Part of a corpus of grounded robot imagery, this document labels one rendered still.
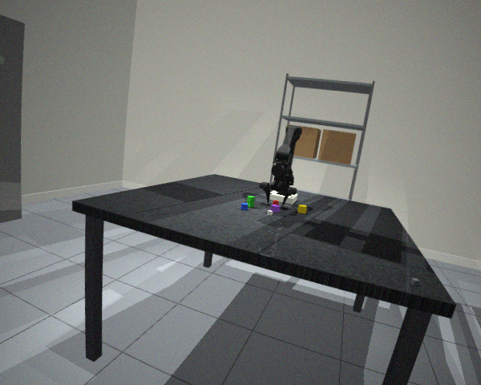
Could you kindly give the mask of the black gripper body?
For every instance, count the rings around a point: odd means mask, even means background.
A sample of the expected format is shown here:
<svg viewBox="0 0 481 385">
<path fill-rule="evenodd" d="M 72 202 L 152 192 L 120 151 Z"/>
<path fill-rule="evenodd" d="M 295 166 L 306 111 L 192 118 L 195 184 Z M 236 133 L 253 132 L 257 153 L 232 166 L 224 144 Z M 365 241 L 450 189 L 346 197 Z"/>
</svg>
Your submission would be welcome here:
<svg viewBox="0 0 481 385">
<path fill-rule="evenodd" d="M 286 178 L 286 176 L 274 176 L 274 180 L 275 179 L 276 180 L 282 180 L 282 179 L 285 179 L 285 178 Z M 271 188 L 271 184 L 269 184 L 267 182 L 261 182 L 259 188 L 269 190 Z M 289 187 L 289 188 L 285 188 L 285 190 L 282 190 L 282 191 L 286 191 L 287 194 L 292 194 L 292 195 L 297 194 L 297 188 Z"/>
</svg>

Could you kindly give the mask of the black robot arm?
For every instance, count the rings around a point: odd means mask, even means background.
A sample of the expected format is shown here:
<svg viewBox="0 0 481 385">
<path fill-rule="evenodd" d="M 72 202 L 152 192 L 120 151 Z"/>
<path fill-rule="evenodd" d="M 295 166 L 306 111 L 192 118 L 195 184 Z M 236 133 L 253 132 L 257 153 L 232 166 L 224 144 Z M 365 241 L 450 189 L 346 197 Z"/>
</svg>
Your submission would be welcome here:
<svg viewBox="0 0 481 385">
<path fill-rule="evenodd" d="M 286 136 L 283 144 L 278 148 L 273 163 L 276 163 L 271 169 L 274 176 L 286 176 L 285 179 L 276 180 L 271 184 L 271 190 L 277 191 L 277 194 L 285 195 L 285 188 L 289 188 L 294 183 L 292 163 L 296 142 L 299 140 L 302 129 L 298 126 L 289 125 L 286 128 Z M 291 182 L 291 183 L 290 183 Z"/>
</svg>

